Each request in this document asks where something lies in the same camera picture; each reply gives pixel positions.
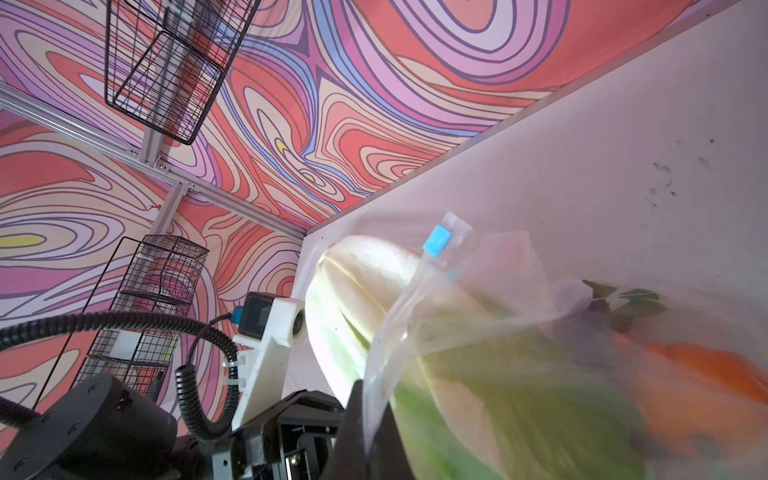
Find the green lettuce cabbage toy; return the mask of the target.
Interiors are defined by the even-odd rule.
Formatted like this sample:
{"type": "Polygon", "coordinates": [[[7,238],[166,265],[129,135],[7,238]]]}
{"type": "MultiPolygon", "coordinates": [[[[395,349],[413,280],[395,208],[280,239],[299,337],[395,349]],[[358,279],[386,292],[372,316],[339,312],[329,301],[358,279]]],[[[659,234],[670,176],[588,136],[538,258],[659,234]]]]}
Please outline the green lettuce cabbage toy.
{"type": "Polygon", "coordinates": [[[550,281],[524,233],[439,254],[353,235],[320,256],[309,340],[363,426],[395,417],[419,479],[643,479],[638,408],[592,324],[592,290],[550,281]]]}

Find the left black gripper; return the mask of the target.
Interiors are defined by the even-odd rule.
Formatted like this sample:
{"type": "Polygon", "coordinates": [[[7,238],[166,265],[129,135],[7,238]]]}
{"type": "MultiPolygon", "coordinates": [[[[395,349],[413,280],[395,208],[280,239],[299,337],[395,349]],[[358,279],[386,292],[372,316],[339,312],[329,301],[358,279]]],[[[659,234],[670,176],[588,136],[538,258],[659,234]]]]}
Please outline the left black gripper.
{"type": "Polygon", "coordinates": [[[318,479],[344,415],[321,391],[294,392],[219,441],[211,479],[318,479]]]}

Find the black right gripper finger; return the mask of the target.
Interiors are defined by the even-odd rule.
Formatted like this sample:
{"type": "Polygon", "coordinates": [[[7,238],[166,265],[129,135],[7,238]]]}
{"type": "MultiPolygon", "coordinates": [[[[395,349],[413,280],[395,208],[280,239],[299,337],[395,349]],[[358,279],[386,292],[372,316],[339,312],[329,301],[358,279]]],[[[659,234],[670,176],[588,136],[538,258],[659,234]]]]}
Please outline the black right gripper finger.
{"type": "Polygon", "coordinates": [[[357,380],[337,431],[332,454],[320,478],[414,480],[390,406],[386,407],[371,449],[365,449],[362,390],[363,381],[357,380]]]}

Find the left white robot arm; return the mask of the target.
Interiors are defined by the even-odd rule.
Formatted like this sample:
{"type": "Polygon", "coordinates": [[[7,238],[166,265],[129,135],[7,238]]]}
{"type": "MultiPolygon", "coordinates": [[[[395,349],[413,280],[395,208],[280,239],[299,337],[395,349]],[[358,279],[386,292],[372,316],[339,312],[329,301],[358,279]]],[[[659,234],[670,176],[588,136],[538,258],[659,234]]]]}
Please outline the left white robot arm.
{"type": "Polygon", "coordinates": [[[217,441],[178,436],[176,419],[109,374],[70,390],[21,426],[4,479],[317,479],[339,402],[295,392],[217,441]]]}

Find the clear zip top bag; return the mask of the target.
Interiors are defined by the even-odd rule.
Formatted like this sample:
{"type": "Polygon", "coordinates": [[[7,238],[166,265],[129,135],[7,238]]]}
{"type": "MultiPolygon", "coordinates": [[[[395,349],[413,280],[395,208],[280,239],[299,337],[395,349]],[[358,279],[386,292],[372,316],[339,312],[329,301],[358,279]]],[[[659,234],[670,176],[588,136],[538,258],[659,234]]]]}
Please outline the clear zip top bag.
{"type": "Polygon", "coordinates": [[[767,335],[716,296],[551,279],[527,233],[449,213],[371,344],[371,455],[386,421],[475,479],[763,479],[767,335]]]}

